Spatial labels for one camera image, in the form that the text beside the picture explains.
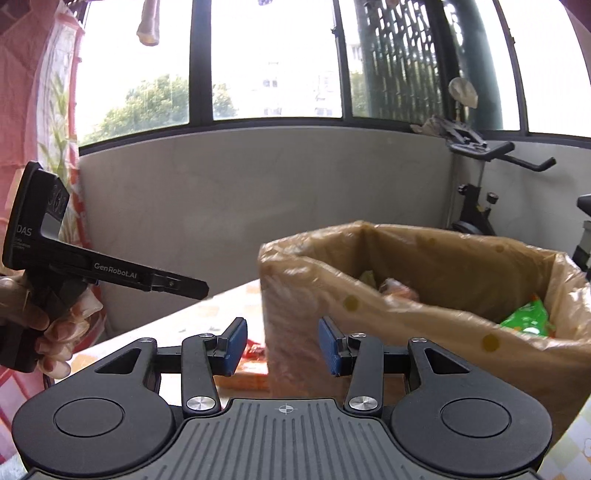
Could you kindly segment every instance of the yellow dot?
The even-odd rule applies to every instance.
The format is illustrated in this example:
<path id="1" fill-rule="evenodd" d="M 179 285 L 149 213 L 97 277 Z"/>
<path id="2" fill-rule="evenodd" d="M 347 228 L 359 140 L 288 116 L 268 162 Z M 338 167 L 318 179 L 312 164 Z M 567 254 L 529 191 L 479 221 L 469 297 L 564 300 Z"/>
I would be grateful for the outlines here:
<path id="1" fill-rule="evenodd" d="M 343 305 L 345 307 L 345 310 L 347 310 L 348 312 L 354 312 L 359 308 L 359 300 L 356 296 L 349 295 L 343 301 Z"/>
<path id="2" fill-rule="evenodd" d="M 500 345 L 499 339 L 491 333 L 482 339 L 482 348 L 485 352 L 494 352 Z"/>

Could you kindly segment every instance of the bike handlebar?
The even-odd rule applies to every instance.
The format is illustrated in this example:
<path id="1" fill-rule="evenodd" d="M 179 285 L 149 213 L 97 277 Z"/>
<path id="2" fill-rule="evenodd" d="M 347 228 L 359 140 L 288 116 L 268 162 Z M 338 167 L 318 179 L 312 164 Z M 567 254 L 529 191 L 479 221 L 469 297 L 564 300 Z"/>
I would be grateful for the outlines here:
<path id="1" fill-rule="evenodd" d="M 540 165 L 536 165 L 535 163 L 530 163 L 528 161 L 512 157 L 511 155 L 507 155 L 509 152 L 515 149 L 515 144 L 513 142 L 505 142 L 495 148 L 480 147 L 478 145 L 473 144 L 466 145 L 448 142 L 447 147 L 452 153 L 457 153 L 465 157 L 474 158 L 475 160 L 504 160 L 514 165 L 519 165 L 520 167 L 526 168 L 527 170 L 536 172 L 546 171 L 550 167 L 556 165 L 556 159 L 554 157 L 550 157 L 548 160 L 541 163 Z"/>
<path id="2" fill-rule="evenodd" d="M 493 158 L 499 158 L 515 149 L 515 144 L 513 142 L 505 142 L 495 148 L 482 148 L 453 142 L 448 143 L 447 146 L 453 153 L 484 161 L 491 161 Z"/>
<path id="3" fill-rule="evenodd" d="M 520 160 L 519 158 L 512 157 L 511 155 L 502 155 L 501 157 L 499 157 L 499 160 L 505 160 L 509 163 L 519 165 L 520 167 L 523 167 L 523 168 L 527 168 L 528 170 L 538 171 L 538 172 L 539 171 L 546 171 L 550 167 L 553 167 L 554 165 L 556 165 L 556 159 L 554 157 L 550 157 L 548 160 L 541 163 L 540 165 L 536 165 L 534 163 L 530 163 L 525 160 Z"/>

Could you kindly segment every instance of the gray wall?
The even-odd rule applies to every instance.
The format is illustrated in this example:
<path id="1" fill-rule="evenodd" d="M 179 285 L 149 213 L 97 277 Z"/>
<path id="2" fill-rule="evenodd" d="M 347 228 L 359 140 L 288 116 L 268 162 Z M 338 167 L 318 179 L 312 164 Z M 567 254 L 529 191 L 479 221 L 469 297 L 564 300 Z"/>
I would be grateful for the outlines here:
<path id="1" fill-rule="evenodd" d="M 555 157 L 557 164 L 543 173 L 497 160 L 487 164 L 481 200 L 489 191 L 500 197 L 491 223 L 498 235 L 572 254 L 582 223 L 589 219 L 576 203 L 580 195 L 591 193 L 591 150 L 530 142 L 516 146 L 512 155 L 518 158 L 541 163 Z M 463 179 L 476 182 L 476 160 L 463 158 L 460 165 Z"/>
<path id="2" fill-rule="evenodd" d="M 211 293 L 257 277 L 259 246 L 368 220 L 441 226 L 451 155 L 438 138 L 367 129 L 204 132 L 80 162 L 94 249 L 206 280 Z M 109 335 L 192 303 L 103 284 Z"/>

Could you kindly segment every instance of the blue gripper pad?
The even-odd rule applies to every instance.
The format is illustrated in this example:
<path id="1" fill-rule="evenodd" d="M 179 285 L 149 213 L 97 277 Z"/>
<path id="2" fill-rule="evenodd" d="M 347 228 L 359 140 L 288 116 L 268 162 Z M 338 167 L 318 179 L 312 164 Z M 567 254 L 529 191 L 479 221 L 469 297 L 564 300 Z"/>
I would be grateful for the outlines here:
<path id="1" fill-rule="evenodd" d="M 318 322 L 318 344 L 330 374 L 338 377 L 340 375 L 341 358 L 337 351 L 337 341 L 324 319 L 320 319 Z"/>
<path id="2" fill-rule="evenodd" d="M 224 376 L 229 377 L 236 371 L 242 352 L 246 348 L 247 339 L 248 325 L 245 319 L 241 319 L 238 327 L 228 337 L 228 347 L 223 359 Z"/>

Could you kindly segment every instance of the handheld data collection device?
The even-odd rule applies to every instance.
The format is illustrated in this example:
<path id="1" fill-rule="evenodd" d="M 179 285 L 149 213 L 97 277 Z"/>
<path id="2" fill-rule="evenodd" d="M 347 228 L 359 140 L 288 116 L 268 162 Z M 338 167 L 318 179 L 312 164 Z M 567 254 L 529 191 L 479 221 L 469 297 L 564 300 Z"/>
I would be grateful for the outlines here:
<path id="1" fill-rule="evenodd" d="M 2 262 L 25 270 L 31 301 L 50 321 L 66 314 L 88 284 L 106 281 L 144 291 L 166 291 L 203 300 L 209 288 L 202 280 L 65 244 L 59 240 L 70 194 L 60 178 L 29 162 L 22 174 L 8 222 Z M 0 365 L 32 372 L 35 341 L 43 333 L 12 322 L 0 326 Z"/>

